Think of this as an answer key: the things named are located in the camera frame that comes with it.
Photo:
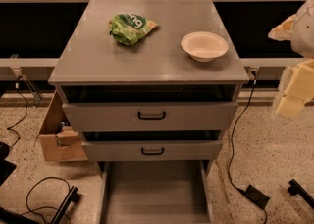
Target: power cord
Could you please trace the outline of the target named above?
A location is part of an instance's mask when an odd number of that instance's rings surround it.
[[[59,178],[59,177],[46,177],[46,178],[43,178],[43,179],[41,179],[39,182],[37,182],[37,183],[28,191],[27,196],[26,196],[26,207],[27,207],[27,209],[28,209],[28,212],[22,213],[22,214],[20,214],[20,215],[26,215],[26,214],[29,214],[29,213],[33,213],[33,214],[39,215],[39,216],[42,218],[44,224],[47,224],[47,221],[46,221],[45,217],[43,216],[43,214],[41,214],[41,213],[39,213],[39,212],[36,212],[36,211],[37,211],[37,210],[41,210],[41,209],[48,209],[48,208],[50,208],[50,209],[55,209],[55,210],[57,210],[57,212],[60,212],[60,211],[61,211],[60,207],[59,207],[59,208],[55,208],[55,207],[52,207],[52,206],[42,206],[42,207],[39,207],[39,208],[37,208],[37,209],[30,209],[29,204],[28,204],[28,198],[29,198],[30,193],[31,193],[40,183],[42,183],[43,181],[46,181],[46,180],[60,180],[60,181],[63,181],[63,182],[65,182],[65,183],[67,184],[67,186],[68,186],[68,191],[70,191],[70,184],[69,184],[69,182],[67,182],[65,179],[62,179],[62,178]],[[69,223],[71,223],[70,217],[69,217],[67,214],[64,214],[64,215],[65,215],[65,216],[67,217],[67,219],[69,220]]]
[[[27,116],[27,109],[28,109],[28,100],[21,94],[20,92],[20,79],[22,78],[21,75],[18,75],[18,78],[16,80],[16,91],[17,93],[21,96],[21,98],[23,98],[26,101],[26,113],[25,115],[14,125],[7,127],[7,130],[14,133],[18,138],[16,139],[16,141],[10,146],[10,151],[13,149],[13,147],[19,142],[19,140],[21,139],[21,136],[19,134],[18,131],[14,130],[13,128],[16,127],[22,120],[24,120]]]
[[[242,115],[245,113],[245,111],[248,109],[250,103],[251,103],[251,99],[252,99],[252,96],[253,96],[253,93],[254,93],[254,90],[255,90],[255,87],[256,87],[256,74],[257,72],[256,71],[251,71],[251,73],[253,74],[254,76],[254,80],[253,80],[253,87],[252,87],[252,90],[251,90],[251,93],[249,95],[249,98],[248,98],[248,102],[244,108],[244,110],[240,113],[240,115],[236,118],[235,120],[235,124],[233,126],[233,130],[232,130],[232,133],[229,137],[229,142],[231,143],[231,146],[232,146],[232,157],[229,161],[229,165],[228,165],[228,177],[229,177],[229,180],[232,184],[232,186],[237,189],[242,195],[244,195],[245,197],[247,197],[248,199],[250,199],[253,203],[257,204],[265,213],[265,220],[264,220],[264,223],[263,224],[266,224],[267,223],[267,219],[268,219],[268,215],[267,215],[267,212],[265,210],[265,206],[262,207],[258,200],[256,200],[255,196],[256,195],[260,195],[261,197],[263,197],[264,200],[266,200],[266,203],[268,201],[267,197],[264,196],[261,192],[259,192],[258,190],[256,190],[255,188],[253,188],[252,186],[250,186],[250,188],[254,190],[254,193],[252,193],[252,195],[250,195],[250,192],[247,190],[243,190],[241,188],[239,188],[238,186],[236,186],[236,184],[234,183],[233,181],[233,178],[232,178],[232,175],[231,175],[231,165],[232,165],[232,162],[234,160],[234,157],[235,157],[235,146],[234,146],[234,134],[235,134],[235,130],[236,130],[236,125],[239,121],[239,119],[242,117]]]

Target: black cable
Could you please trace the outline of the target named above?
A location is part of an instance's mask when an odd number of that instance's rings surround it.
[[[263,209],[263,211],[264,211],[264,213],[265,213],[265,220],[264,220],[264,223],[263,224],[266,224],[266,222],[267,222],[267,211],[265,210],[265,209]]]
[[[51,179],[60,180],[60,181],[65,182],[65,183],[68,185],[68,190],[70,191],[70,184],[69,184],[69,182],[67,182],[66,180],[64,180],[64,179],[62,179],[62,178],[59,178],[59,177],[46,177],[46,178],[41,179],[39,182],[37,182],[37,183],[28,191],[27,196],[26,196],[26,207],[27,207],[28,211],[31,212],[31,213],[33,213],[33,214],[39,215],[39,216],[43,219],[43,221],[44,221],[45,224],[47,223],[45,217],[44,217],[41,213],[35,212],[35,210],[30,209],[30,207],[29,207],[29,205],[28,205],[28,198],[29,198],[30,193],[31,193],[40,183],[42,183],[43,181],[46,181],[46,180],[51,180]]]
[[[19,142],[21,136],[19,134],[18,131],[14,130],[13,128],[15,126],[17,126],[22,120],[24,120],[27,116],[27,109],[28,109],[28,100],[20,93],[20,89],[19,89],[19,80],[21,79],[22,76],[18,76],[17,81],[16,81],[16,90],[17,93],[26,101],[26,113],[25,115],[15,124],[13,124],[12,126],[7,127],[7,130],[14,133],[18,138],[16,139],[16,141],[10,146],[10,151],[13,149],[13,147]]]
[[[229,180],[232,184],[232,186],[237,189],[240,193],[244,194],[245,191],[239,187],[237,187],[235,185],[235,183],[233,182],[233,178],[232,178],[232,175],[231,175],[231,165],[232,165],[232,162],[234,160],[234,157],[235,157],[235,147],[234,147],[234,133],[235,133],[235,130],[236,130],[236,124],[238,122],[238,120],[241,118],[241,116],[244,114],[244,112],[247,110],[247,108],[249,107],[250,103],[251,103],[251,99],[252,99],[252,96],[253,96],[253,93],[254,93],[254,89],[255,89],[255,86],[256,86],[256,78],[254,80],[254,83],[253,83],[253,88],[252,88],[252,91],[250,93],[250,96],[248,98],[248,102],[244,108],[244,110],[241,112],[241,114],[236,118],[235,120],[235,124],[234,124],[234,127],[233,127],[233,130],[232,130],[232,134],[231,136],[229,137],[229,142],[231,143],[232,145],[232,157],[231,159],[229,160],[229,165],[228,165],[228,177],[229,177]]]
[[[54,209],[54,210],[56,210],[57,212],[60,211],[57,207],[53,207],[53,206],[41,206],[41,207],[38,207],[37,209],[33,209],[32,211],[38,211],[38,210],[41,210],[41,209]],[[27,215],[27,214],[29,214],[29,213],[32,213],[32,212],[31,212],[31,211],[28,211],[28,212],[22,213],[22,214],[20,214],[20,215],[21,215],[21,216],[24,216],[24,215]],[[66,213],[65,213],[64,215],[65,215],[66,218],[68,219],[69,224],[71,224],[71,219],[70,219],[69,215],[66,214]]]

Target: chip bag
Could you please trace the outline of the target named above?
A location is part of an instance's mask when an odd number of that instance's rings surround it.
[[[109,22],[109,31],[114,38],[126,45],[133,46],[151,32],[157,24],[135,14],[114,16]]]

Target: cardboard box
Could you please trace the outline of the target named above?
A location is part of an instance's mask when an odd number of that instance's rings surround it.
[[[45,161],[87,160],[78,132],[64,126],[62,132],[58,133],[59,123],[68,121],[62,104],[59,94],[55,92],[38,134],[43,157]]]

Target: floor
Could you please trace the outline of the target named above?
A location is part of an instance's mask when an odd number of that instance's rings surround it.
[[[275,95],[274,91],[256,91],[250,107],[238,121],[234,134],[232,178],[238,187],[246,190],[248,185],[252,185],[270,198],[266,206],[267,223],[314,223],[314,210],[300,196],[291,196],[288,192],[288,181],[295,179],[314,196],[314,107],[310,103],[297,119],[282,122],[272,114]],[[25,96],[31,105],[31,95]],[[246,105],[248,96],[249,90],[240,94],[237,115]],[[51,94],[44,94],[44,97],[38,108],[29,106],[27,117],[15,128],[22,137],[7,161],[15,163],[17,169],[0,187],[0,206],[19,214],[25,213],[26,195],[31,187],[45,177],[60,177],[78,187],[81,194],[80,202],[72,204],[67,212],[71,222],[96,223],[101,178],[95,163],[45,162],[43,159],[36,136]],[[15,141],[15,135],[6,128],[25,114],[25,105],[17,94],[6,93],[1,97],[0,141],[7,144]],[[228,135],[225,134],[223,149],[207,177],[215,223],[263,223],[265,213],[235,190],[229,181],[227,167],[231,146]],[[46,180],[31,192],[28,204],[31,209],[41,206],[58,208],[66,193],[64,182]],[[49,221],[55,210],[40,212]],[[30,213],[27,217],[43,223],[40,216]]]

